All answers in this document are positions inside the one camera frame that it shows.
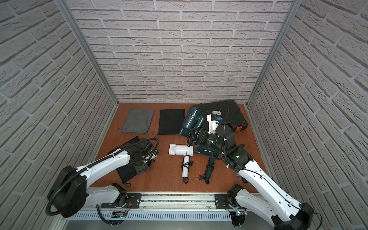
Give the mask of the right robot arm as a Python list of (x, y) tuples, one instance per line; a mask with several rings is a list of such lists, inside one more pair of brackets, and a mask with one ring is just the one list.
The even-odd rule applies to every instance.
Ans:
[(227, 125), (218, 126), (214, 133), (205, 128), (182, 129), (179, 134), (187, 138), (189, 145), (209, 147), (221, 155), (221, 160), (264, 197), (259, 199), (240, 185), (228, 191), (230, 204), (243, 207), (267, 221), (275, 230), (307, 230), (316, 214), (308, 203), (300, 203), (279, 187), (256, 160), (237, 145), (235, 134)]

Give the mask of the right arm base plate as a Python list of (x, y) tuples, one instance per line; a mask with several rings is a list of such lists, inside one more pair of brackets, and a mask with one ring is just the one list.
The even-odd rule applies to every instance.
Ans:
[(235, 198), (227, 194), (215, 194), (214, 197), (216, 209), (245, 209), (237, 203)]

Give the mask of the black printed drawstring pouch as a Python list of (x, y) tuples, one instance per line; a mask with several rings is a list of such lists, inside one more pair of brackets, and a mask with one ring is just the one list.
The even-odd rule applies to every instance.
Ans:
[[(114, 151), (116, 151), (117, 149), (121, 149), (125, 146), (129, 146), (131, 144), (134, 144), (136, 142), (139, 142), (140, 139), (138, 136), (136, 136), (135, 138), (127, 141), (126, 143), (122, 144), (121, 146), (109, 151), (107, 154), (111, 154)], [(128, 165), (125, 166), (121, 166), (119, 168), (116, 169), (118, 175), (120, 176), (120, 179), (122, 181), (122, 184), (126, 184), (129, 180), (131, 180), (133, 177), (135, 177), (137, 175), (133, 163), (129, 163)]]

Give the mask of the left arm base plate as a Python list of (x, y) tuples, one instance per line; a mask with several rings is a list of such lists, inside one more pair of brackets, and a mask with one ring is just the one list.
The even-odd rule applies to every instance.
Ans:
[(122, 198), (118, 198), (114, 203), (103, 203), (100, 207), (103, 209), (138, 209), (141, 203), (142, 194), (127, 193)]

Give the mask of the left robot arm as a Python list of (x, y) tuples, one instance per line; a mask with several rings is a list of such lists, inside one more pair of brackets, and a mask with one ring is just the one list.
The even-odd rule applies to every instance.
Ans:
[(68, 218), (89, 206), (124, 206), (127, 200), (126, 191), (119, 184), (103, 187), (92, 187), (92, 184), (114, 170), (118, 172), (123, 184), (148, 171), (159, 154), (158, 144), (156, 138), (134, 138), (90, 164), (63, 168), (47, 195), (46, 214), (60, 214)]

